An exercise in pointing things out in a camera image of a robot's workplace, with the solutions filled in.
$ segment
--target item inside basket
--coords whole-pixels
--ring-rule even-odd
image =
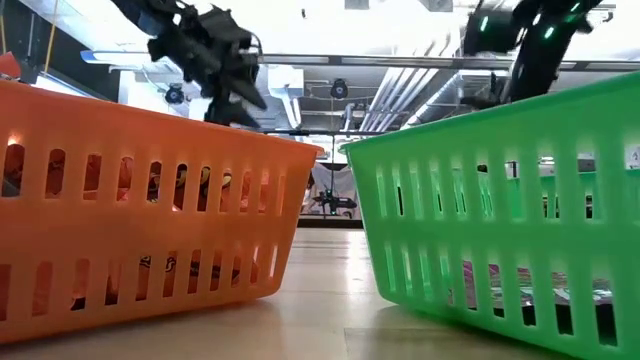
[[[22,182],[22,169],[24,161],[25,149],[19,144],[11,144],[7,147],[5,165],[4,165],[4,177],[3,177],[3,197],[15,197],[20,195],[20,184]],[[63,185],[64,168],[65,168],[66,154],[63,150],[56,149],[51,151],[48,176],[45,188],[45,198],[55,199],[60,196]],[[87,158],[86,176],[84,185],[83,198],[85,200],[95,200],[97,197],[99,182],[100,182],[100,168],[102,158],[99,155],[90,155]],[[123,158],[120,163],[120,176],[118,179],[118,191],[116,201],[126,200],[129,196],[131,188],[131,180],[133,173],[133,159]],[[162,165],[159,162],[154,162],[150,166],[149,182],[147,191],[147,201],[154,203],[158,199],[160,190],[160,179],[162,174]],[[230,171],[225,171],[222,179],[222,188],[220,191],[219,199],[219,211],[226,212],[229,209],[229,197],[230,197],[230,184],[233,175]],[[210,170],[205,167],[201,170],[200,177],[200,189],[198,193],[197,211],[205,211],[207,208]],[[176,172],[175,188],[173,191],[173,210],[181,211],[184,203],[184,191],[187,179],[187,166],[179,165]],[[249,191],[252,185],[252,174],[245,172],[242,179],[242,190],[240,199],[240,211],[246,212],[248,209]],[[260,204],[258,205],[258,211],[264,212],[266,208],[266,197],[268,193],[268,174],[262,174],[259,179],[260,184]],[[234,286],[240,279],[241,260],[239,257],[235,257],[233,261],[233,269],[231,270],[231,285]],[[141,257],[139,265],[139,281],[138,292],[136,295],[137,300],[144,300],[146,298],[147,282],[149,278],[149,269],[152,261],[165,261],[164,259],[151,259],[150,257]],[[177,254],[169,254],[165,264],[165,282],[163,288],[163,296],[168,297],[173,293],[175,267],[177,261]],[[258,267],[251,260],[251,274],[250,281],[256,282]],[[87,291],[87,269],[82,269],[82,264],[76,267],[76,282],[74,284],[73,295],[70,294],[69,308],[79,310],[84,308],[85,296]],[[120,266],[121,264],[110,264],[109,277],[107,281],[107,288],[105,289],[105,305],[117,303],[118,287],[120,279]],[[192,291],[197,286],[198,275],[200,271],[211,272],[210,290],[214,291],[218,288],[220,282],[220,276],[223,272],[222,266],[222,254],[216,252],[214,255],[214,261],[211,269],[200,269],[200,255],[194,252],[194,256],[191,259],[191,271],[189,275],[189,291]],[[49,293],[51,286],[53,267],[51,263],[43,263],[43,266],[38,268],[36,273],[36,288],[34,290],[33,299],[33,315],[43,315],[47,312]],[[0,299],[8,295],[8,283],[3,283],[3,279],[8,282],[8,277],[0,276]],[[6,309],[0,309],[0,314],[6,314]]]

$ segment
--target plastic basket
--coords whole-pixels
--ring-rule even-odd
[[[640,143],[638,94],[634,73],[347,145],[380,294],[581,358],[639,358],[640,178],[625,163]],[[594,173],[578,172],[579,153],[595,154]],[[554,158],[553,176],[540,177],[541,155]],[[520,168],[515,179],[509,161]],[[503,316],[491,264],[500,268]],[[535,326],[523,321],[520,267],[532,277]],[[572,334],[559,331],[552,272],[568,279]],[[599,333],[596,278],[611,283],[613,342]]]
[[[14,142],[25,151],[20,195],[0,198],[0,342],[247,301],[280,287],[316,147],[8,81],[0,82],[0,111],[0,155]],[[52,149],[66,153],[63,186],[59,198],[45,199]],[[97,197],[85,200],[90,154],[100,154],[102,165]],[[116,201],[123,157],[133,159],[133,175],[126,201]],[[163,171],[152,203],[147,186],[156,161]],[[188,170],[183,207],[175,211],[179,164]],[[208,204],[199,211],[205,166]],[[241,209],[242,182],[258,174],[268,184],[251,186]],[[151,259],[142,299],[141,259]],[[85,304],[72,310],[79,268]],[[47,305],[36,314],[34,289],[47,276]],[[116,298],[108,300],[114,282]]]

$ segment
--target air vent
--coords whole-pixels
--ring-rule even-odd
[[[419,0],[431,12],[453,12],[453,0]]]
[[[345,10],[369,10],[369,0],[344,0],[344,8]]]

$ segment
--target basket rim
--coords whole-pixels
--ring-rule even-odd
[[[189,121],[188,122],[189,126],[199,127],[200,129],[206,130],[206,131],[215,130],[215,131],[226,133],[229,135],[236,135],[236,136],[241,135],[241,136],[248,137],[250,139],[256,139],[256,140],[257,139],[264,140],[265,139],[264,137],[266,136],[271,139],[270,141],[273,141],[276,143],[286,144],[287,146],[295,146],[297,148],[300,148],[300,150],[305,150],[305,151],[315,150],[317,155],[324,153],[324,149],[317,145],[301,143],[297,141],[283,139],[280,137],[269,136],[262,133],[257,133],[253,131],[243,130],[243,129],[235,129],[235,128],[222,126],[218,124],[206,123],[204,121],[194,121],[192,119],[187,119],[187,118],[159,113],[159,112],[153,112],[153,111],[144,110],[144,109],[140,109],[140,108],[124,105],[124,104],[114,103],[106,100],[92,99],[92,98],[85,98],[80,96],[57,93],[57,92],[53,92],[45,89],[35,88],[28,84],[22,84],[18,82],[0,81],[0,93],[5,91],[19,93],[22,96],[25,96],[27,98],[33,97],[33,96],[47,97],[49,99],[59,101],[61,103],[70,104],[69,106],[73,106],[74,103],[82,106],[92,106],[95,108],[95,111],[100,111],[101,109],[117,108],[118,111],[126,112],[133,116],[152,115],[159,122],[168,123],[168,122],[182,121],[182,122],[185,122],[185,124],[187,124],[186,121]]]

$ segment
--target object in basket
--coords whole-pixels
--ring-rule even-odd
[[[6,150],[6,159],[4,167],[4,183],[2,195],[5,197],[19,196],[20,184],[22,181],[22,169],[25,149],[24,147],[13,144]],[[65,167],[66,154],[63,150],[55,149],[51,151],[48,165],[47,182],[45,185],[45,198],[55,199],[60,196],[62,191],[64,167]],[[83,198],[85,200],[95,200],[97,196],[97,190],[99,187],[100,168],[102,159],[99,155],[90,155],[88,157],[86,172],[85,172],[85,186]],[[131,184],[131,176],[133,172],[133,160],[131,158],[123,158],[120,163],[120,177],[118,179],[118,191],[116,200],[125,200],[128,197]],[[207,194],[209,188],[210,169],[204,168],[201,172],[200,179],[200,192],[198,199],[198,210],[204,211],[206,209]],[[220,193],[220,211],[225,212],[229,203],[229,190],[231,183],[231,173],[226,171],[223,175],[222,188]],[[180,211],[183,205],[184,186],[186,180],[186,166],[180,166],[176,175],[176,188],[174,189],[174,211]],[[240,210],[247,211],[248,209],[248,197],[249,189],[251,187],[251,173],[246,172],[243,177]],[[268,174],[264,174],[261,179],[260,190],[260,204],[259,211],[264,212],[266,207],[266,196],[269,177]],[[149,179],[149,192],[147,198],[149,201],[154,202],[158,197],[158,186],[160,183],[160,168],[151,167],[150,179]],[[165,279],[165,287],[163,290],[163,296],[170,296],[173,292],[173,283],[175,278],[175,264],[177,254],[169,254],[166,262],[167,279]],[[216,253],[214,258],[214,265],[211,269],[211,288],[215,290],[219,286],[222,254]],[[140,259],[140,282],[139,289],[136,295],[138,300],[141,300],[146,295],[149,266],[151,259],[149,257],[142,257]],[[240,263],[241,260],[238,257],[234,258],[233,270],[231,271],[232,285],[237,284],[240,276]],[[199,256],[192,259],[191,262],[191,274],[189,277],[189,289],[193,289],[197,286],[197,279],[200,268]],[[87,288],[87,269],[77,269],[76,283],[74,284],[73,294],[70,296],[70,309],[82,309],[84,308],[84,294],[86,294]],[[50,292],[50,282],[53,269],[50,266],[44,266],[37,272],[36,283],[38,286],[34,291],[33,299],[33,315],[44,315],[48,309],[48,299]],[[106,289],[106,305],[115,304],[117,302],[117,289],[118,279],[120,278],[119,267],[115,265],[109,269],[109,280]],[[255,262],[252,261],[250,281],[254,283],[257,280],[258,267]],[[0,295],[4,290],[8,290],[8,284],[0,283]]]
[[[215,253],[214,263],[211,268],[211,282],[210,291],[215,291],[220,286],[221,276],[221,262],[222,254]],[[150,256],[145,256],[140,259],[140,265],[138,270],[138,288],[136,292],[136,301],[143,301],[147,299],[147,291],[149,285],[149,271],[151,268],[152,259]],[[81,266],[76,268],[76,281],[73,285],[73,293],[69,297],[69,309],[70,310],[82,310],[85,308],[87,293],[89,262],[79,262]],[[165,263],[165,279],[162,296],[171,297],[174,291],[175,276],[176,276],[176,264],[177,253],[170,253]],[[231,271],[231,286],[235,286],[240,281],[240,265],[241,259],[235,257],[233,261],[233,269]],[[189,272],[189,284],[188,292],[195,293],[198,286],[198,275],[200,272],[200,256],[195,256],[191,260],[191,270]],[[38,268],[36,274],[37,287],[34,291],[32,315],[41,316],[48,312],[49,298],[51,292],[51,281],[53,275],[52,266],[41,266]],[[255,262],[251,265],[251,283],[255,283],[258,277],[258,266]],[[105,288],[105,303],[104,305],[115,305],[118,303],[118,288],[120,279],[120,266],[116,264],[110,264],[109,266],[109,278],[107,281],[107,287]],[[8,288],[8,284],[0,283],[0,289]]]
[[[24,147],[13,144],[6,150],[5,166],[4,166],[4,180],[3,180],[3,196],[12,197],[18,196],[20,193],[20,184],[22,182],[22,167],[24,161]],[[61,149],[54,149],[50,153],[47,183],[45,186],[45,197],[48,199],[55,199],[60,196],[62,190],[62,183],[64,177],[65,168],[65,152]],[[84,200],[95,200],[97,197],[97,190],[100,182],[100,168],[102,165],[102,158],[99,155],[89,155],[84,184]],[[149,185],[147,200],[149,202],[156,202],[158,199],[158,193],[160,188],[160,175],[162,165],[159,162],[151,164]],[[126,200],[131,186],[133,174],[133,159],[125,157],[120,162],[120,176],[118,178],[118,191],[116,200]],[[182,209],[184,202],[184,190],[186,185],[187,166],[181,164],[176,171],[176,185],[174,189],[174,210],[179,211]],[[240,211],[246,212],[249,206],[249,190],[253,181],[251,172],[245,172],[242,179],[242,192],[240,198]],[[211,176],[211,170],[208,167],[204,167],[200,176],[200,189],[198,192],[198,211],[205,211],[207,209],[207,198],[209,190],[209,178]],[[225,170],[223,173],[221,192],[220,192],[220,207],[221,212],[228,211],[229,203],[229,191],[231,185],[231,171]],[[269,175],[263,173],[260,179],[260,203],[258,211],[265,212],[267,196],[268,196]]]
[[[491,284],[491,295],[493,307],[502,309],[503,293],[501,286],[500,268],[497,265],[489,265],[489,275]],[[471,308],[476,307],[476,291],[474,283],[474,269],[471,262],[464,262],[464,277],[466,284],[467,304]],[[531,281],[531,273],[529,269],[518,268],[518,278],[520,280],[520,299],[522,306],[531,306],[535,303],[535,294],[533,291],[533,283]],[[569,291],[569,283],[564,273],[554,272],[552,274],[553,292],[555,294],[555,303],[557,305],[570,305],[571,292]],[[596,305],[611,304],[613,301],[613,293],[611,284],[605,279],[596,279],[593,281],[593,301]]]
[[[13,54],[6,53],[0,55],[0,78],[3,80],[18,80],[22,71],[20,64],[13,57]]]

